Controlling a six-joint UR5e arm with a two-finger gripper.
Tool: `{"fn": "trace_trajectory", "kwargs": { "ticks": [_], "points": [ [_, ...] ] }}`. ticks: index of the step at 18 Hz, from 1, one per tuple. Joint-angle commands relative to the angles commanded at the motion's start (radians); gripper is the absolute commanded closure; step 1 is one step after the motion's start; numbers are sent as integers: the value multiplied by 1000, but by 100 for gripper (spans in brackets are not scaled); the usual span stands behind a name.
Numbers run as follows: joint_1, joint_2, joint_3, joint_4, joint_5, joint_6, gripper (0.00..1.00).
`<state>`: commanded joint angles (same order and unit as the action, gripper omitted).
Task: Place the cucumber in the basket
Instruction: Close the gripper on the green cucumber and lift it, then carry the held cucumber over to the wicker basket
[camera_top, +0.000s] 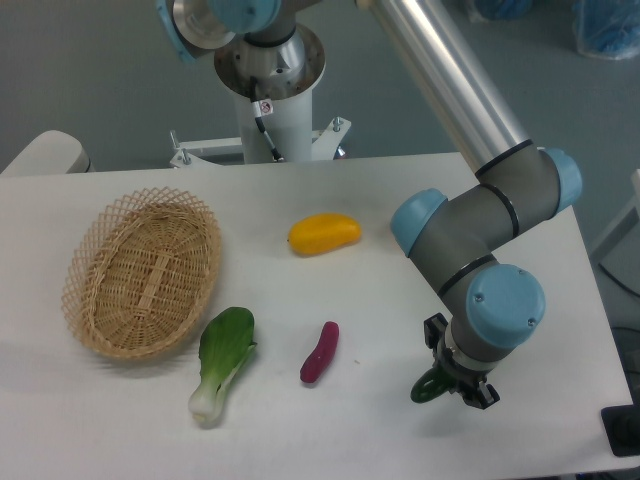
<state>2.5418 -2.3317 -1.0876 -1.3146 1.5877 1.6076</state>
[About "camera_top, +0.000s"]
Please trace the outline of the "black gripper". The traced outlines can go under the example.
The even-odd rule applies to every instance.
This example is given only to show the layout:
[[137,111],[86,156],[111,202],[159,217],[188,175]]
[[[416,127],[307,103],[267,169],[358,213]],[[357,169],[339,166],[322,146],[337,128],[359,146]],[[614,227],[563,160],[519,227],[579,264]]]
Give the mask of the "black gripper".
[[493,370],[492,363],[480,362],[464,354],[447,329],[448,322],[442,313],[423,322],[427,348],[447,375],[455,381],[455,389],[467,406],[486,410],[500,400],[496,389],[487,384],[487,376]]

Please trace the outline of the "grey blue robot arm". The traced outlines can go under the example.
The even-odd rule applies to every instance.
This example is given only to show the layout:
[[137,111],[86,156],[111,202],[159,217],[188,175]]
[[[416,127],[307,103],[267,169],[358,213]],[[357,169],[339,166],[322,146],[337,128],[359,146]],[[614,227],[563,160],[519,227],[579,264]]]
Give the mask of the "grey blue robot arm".
[[[317,37],[296,20],[304,1],[159,1],[179,58],[212,54],[219,80],[240,98],[248,163],[304,162],[319,149],[305,97],[325,68]],[[498,401],[488,374],[524,343],[545,310],[528,272],[494,251],[571,206],[582,191],[575,161],[540,149],[517,122],[438,1],[364,1],[420,86],[477,183],[454,199],[421,191],[394,213],[390,228],[446,306],[424,323],[433,366],[411,398],[458,393],[472,407]]]

